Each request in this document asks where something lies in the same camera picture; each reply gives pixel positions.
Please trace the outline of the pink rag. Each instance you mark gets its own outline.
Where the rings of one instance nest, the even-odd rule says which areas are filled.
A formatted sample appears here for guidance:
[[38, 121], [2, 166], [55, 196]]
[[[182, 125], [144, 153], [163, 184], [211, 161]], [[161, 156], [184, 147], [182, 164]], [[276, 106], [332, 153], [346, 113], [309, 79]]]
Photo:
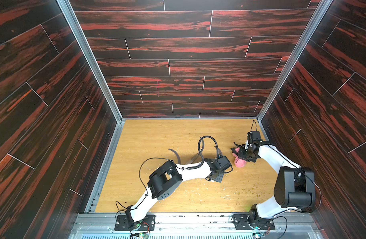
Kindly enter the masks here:
[[234, 164], [235, 164], [235, 166], [237, 167], [237, 168], [242, 168], [242, 167], [244, 167], [245, 165], [246, 165], [246, 161], [244, 161], [244, 160], [242, 160], [242, 159], [240, 159], [239, 157], [238, 157], [238, 152], [239, 152], [239, 148], [236, 148], [235, 149], [235, 152], [236, 153], [232, 153], [232, 155], [235, 157], [235, 160], [234, 160]]

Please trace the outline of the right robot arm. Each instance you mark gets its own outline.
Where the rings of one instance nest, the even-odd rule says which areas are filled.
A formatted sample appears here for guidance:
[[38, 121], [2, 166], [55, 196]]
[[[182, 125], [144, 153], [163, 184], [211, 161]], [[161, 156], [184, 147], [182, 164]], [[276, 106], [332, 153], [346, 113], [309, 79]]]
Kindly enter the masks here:
[[253, 230], [273, 230], [273, 220], [280, 214], [315, 205], [313, 170], [293, 162], [271, 142], [263, 141], [259, 131], [250, 131], [245, 144], [234, 145], [231, 151], [236, 161], [256, 162], [261, 158], [277, 173], [274, 196], [249, 210], [247, 222]]

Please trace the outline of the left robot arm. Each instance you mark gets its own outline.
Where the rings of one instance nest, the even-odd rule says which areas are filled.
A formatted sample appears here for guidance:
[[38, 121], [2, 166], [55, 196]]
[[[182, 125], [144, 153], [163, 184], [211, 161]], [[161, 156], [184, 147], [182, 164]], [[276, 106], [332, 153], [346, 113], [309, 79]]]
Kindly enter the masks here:
[[232, 171], [232, 164], [226, 156], [186, 165], [167, 160], [150, 174], [148, 183], [144, 185], [145, 192], [138, 202], [126, 209], [129, 226], [142, 221], [158, 201], [171, 196], [181, 183], [193, 179], [220, 183], [223, 176]]

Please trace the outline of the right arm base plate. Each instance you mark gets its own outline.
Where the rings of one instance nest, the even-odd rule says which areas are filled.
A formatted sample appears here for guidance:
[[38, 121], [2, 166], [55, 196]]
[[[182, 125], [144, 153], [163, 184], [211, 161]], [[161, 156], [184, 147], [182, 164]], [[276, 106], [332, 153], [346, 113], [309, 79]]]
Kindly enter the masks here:
[[231, 222], [236, 230], [274, 230], [273, 219], [263, 219], [259, 216], [250, 216], [249, 214], [234, 214]]

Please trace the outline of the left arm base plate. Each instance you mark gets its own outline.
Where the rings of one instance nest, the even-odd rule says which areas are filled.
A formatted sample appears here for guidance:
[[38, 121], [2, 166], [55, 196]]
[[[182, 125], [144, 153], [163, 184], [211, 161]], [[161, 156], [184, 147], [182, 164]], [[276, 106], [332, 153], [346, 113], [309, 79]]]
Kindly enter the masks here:
[[156, 215], [147, 214], [140, 221], [135, 222], [127, 215], [117, 215], [114, 231], [153, 231], [155, 229]]

